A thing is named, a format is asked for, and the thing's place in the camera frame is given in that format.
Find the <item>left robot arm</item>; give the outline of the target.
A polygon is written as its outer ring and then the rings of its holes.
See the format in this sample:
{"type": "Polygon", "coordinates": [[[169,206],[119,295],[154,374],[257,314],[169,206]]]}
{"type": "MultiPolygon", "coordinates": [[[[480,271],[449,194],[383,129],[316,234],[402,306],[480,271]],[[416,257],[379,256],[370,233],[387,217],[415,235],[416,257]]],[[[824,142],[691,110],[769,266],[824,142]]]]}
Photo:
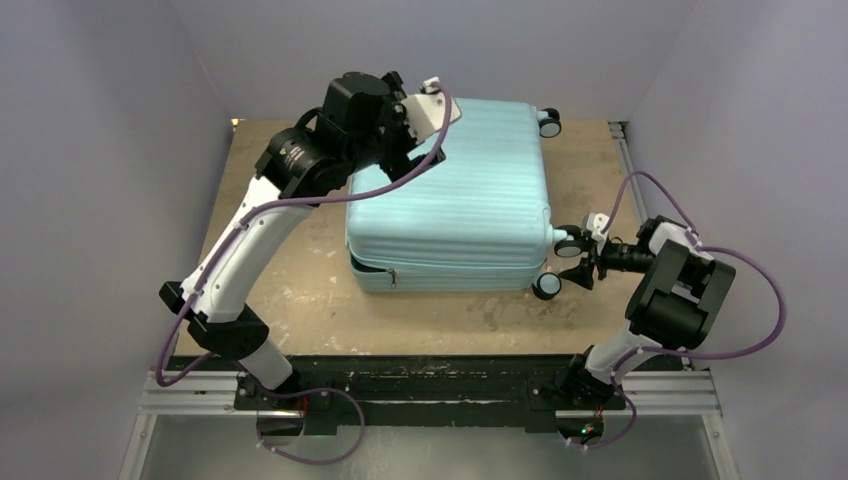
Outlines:
{"type": "Polygon", "coordinates": [[[396,72],[347,72],[323,103],[275,134],[262,151],[236,213],[184,279],[165,282],[160,299],[208,356],[242,367],[272,408],[297,399],[295,368],[247,299],[272,257],[319,206],[341,203],[349,178],[377,167],[396,190],[443,158],[461,115],[438,78],[415,93],[396,72]]]}

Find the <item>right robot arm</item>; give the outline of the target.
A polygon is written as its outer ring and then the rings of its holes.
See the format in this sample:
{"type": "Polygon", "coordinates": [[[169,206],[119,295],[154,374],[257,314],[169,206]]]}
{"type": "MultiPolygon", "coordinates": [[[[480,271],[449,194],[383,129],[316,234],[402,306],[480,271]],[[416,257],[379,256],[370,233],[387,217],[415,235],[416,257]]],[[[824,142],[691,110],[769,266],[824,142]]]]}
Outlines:
{"type": "Polygon", "coordinates": [[[558,388],[576,407],[606,403],[624,375],[655,356],[699,347],[736,278],[734,267],[696,249],[691,228],[667,217],[644,222],[633,244],[602,235],[609,222],[592,213],[555,230],[555,254],[579,260],[558,273],[559,283],[590,290],[609,271],[641,277],[625,308],[626,326],[567,367],[558,388]]]}

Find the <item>light blue suitcase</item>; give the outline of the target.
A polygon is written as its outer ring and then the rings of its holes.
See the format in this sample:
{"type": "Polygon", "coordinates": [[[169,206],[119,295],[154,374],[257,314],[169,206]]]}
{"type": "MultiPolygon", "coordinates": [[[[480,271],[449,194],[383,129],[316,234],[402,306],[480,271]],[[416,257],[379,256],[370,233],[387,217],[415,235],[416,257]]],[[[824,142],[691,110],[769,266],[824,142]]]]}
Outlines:
{"type": "Polygon", "coordinates": [[[368,293],[517,291],[568,236],[553,224],[542,142],[554,108],[460,98],[444,159],[396,189],[376,166],[355,173],[346,208],[351,270],[368,293]]]}

